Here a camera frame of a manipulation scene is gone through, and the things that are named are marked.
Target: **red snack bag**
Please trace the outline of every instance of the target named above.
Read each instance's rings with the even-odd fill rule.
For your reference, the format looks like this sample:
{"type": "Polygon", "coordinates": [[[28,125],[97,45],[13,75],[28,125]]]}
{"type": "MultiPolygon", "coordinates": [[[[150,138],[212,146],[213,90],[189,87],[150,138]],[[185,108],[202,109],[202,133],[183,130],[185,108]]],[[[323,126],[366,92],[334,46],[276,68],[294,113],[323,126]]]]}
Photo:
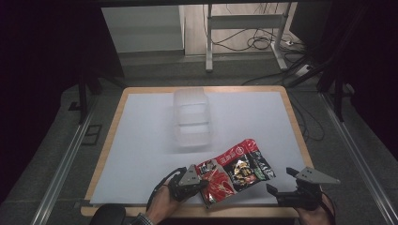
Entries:
{"type": "Polygon", "coordinates": [[[198,164],[196,171],[201,179],[209,181],[201,191],[207,207],[275,177],[253,139],[247,139],[222,155],[198,164]]]}

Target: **table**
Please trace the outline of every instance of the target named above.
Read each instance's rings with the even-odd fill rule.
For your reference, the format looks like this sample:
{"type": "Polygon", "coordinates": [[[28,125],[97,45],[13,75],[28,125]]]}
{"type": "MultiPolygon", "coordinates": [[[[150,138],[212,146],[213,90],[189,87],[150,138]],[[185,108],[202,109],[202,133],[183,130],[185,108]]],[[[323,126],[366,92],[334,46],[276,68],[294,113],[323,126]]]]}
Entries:
{"type": "MultiPolygon", "coordinates": [[[[149,94],[149,93],[173,93],[175,90],[181,87],[131,87],[125,89],[123,95],[119,101],[117,110],[115,112],[114,120],[111,124],[108,136],[105,144],[103,145],[102,152],[99,157],[99,161],[96,170],[93,174],[90,186],[86,192],[85,200],[89,201],[93,196],[95,187],[100,180],[101,173],[104,169],[105,162],[109,156],[117,127],[120,122],[121,115],[124,111],[126,101],[129,94],[149,94]]],[[[294,115],[292,106],[290,104],[286,91],[281,86],[207,86],[204,87],[206,93],[222,92],[222,93],[235,93],[235,92],[279,92],[281,94],[283,105],[286,108],[286,112],[289,118],[289,122],[294,131],[294,136],[297,140],[299,151],[302,155],[304,164],[309,167],[313,167],[313,163],[309,156],[305,142],[301,136],[299,124],[294,115]]],[[[83,206],[81,213],[84,216],[93,216],[98,207],[94,206],[83,206]]],[[[143,206],[127,207],[127,216],[135,216],[139,212],[144,212],[143,206]]],[[[292,208],[280,208],[280,207],[260,207],[260,206],[248,206],[248,207],[228,207],[217,208],[217,210],[207,210],[203,206],[187,206],[181,207],[174,214],[174,218],[296,218],[297,213],[292,208]]]]}

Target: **gray floor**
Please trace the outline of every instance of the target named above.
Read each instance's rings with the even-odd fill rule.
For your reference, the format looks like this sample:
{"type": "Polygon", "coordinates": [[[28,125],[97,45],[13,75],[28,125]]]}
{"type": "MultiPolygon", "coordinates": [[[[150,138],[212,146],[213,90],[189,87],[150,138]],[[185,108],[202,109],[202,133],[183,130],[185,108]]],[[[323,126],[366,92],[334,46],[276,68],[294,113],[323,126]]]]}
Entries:
{"type": "MultiPolygon", "coordinates": [[[[270,76],[279,72],[271,53],[218,55],[214,61],[213,73],[207,74],[205,58],[202,56],[184,57],[167,53],[123,55],[121,62],[126,78],[119,80],[129,86],[241,85],[250,79],[264,76],[248,85],[281,84],[281,75],[270,76]]],[[[89,223],[89,217],[81,216],[80,206],[84,203],[84,195],[122,93],[117,85],[103,79],[100,81],[103,92],[97,96],[98,103],[90,122],[90,125],[102,125],[98,142],[89,145],[91,138],[84,138],[83,143],[86,144],[80,146],[46,224],[89,223]]],[[[288,93],[298,122],[305,124],[308,130],[304,138],[315,168],[342,181],[340,186],[323,186],[336,203],[337,224],[388,224],[333,125],[325,103],[316,92],[316,81],[317,78],[313,78],[288,89],[288,93]]],[[[33,220],[78,128],[79,112],[68,110],[73,101],[78,101],[76,87],[64,92],[62,106],[47,137],[7,200],[0,206],[0,224],[29,224],[33,220]]],[[[356,140],[377,181],[396,207],[397,161],[356,114],[349,103],[349,97],[344,99],[343,114],[344,124],[356,140]]]]}

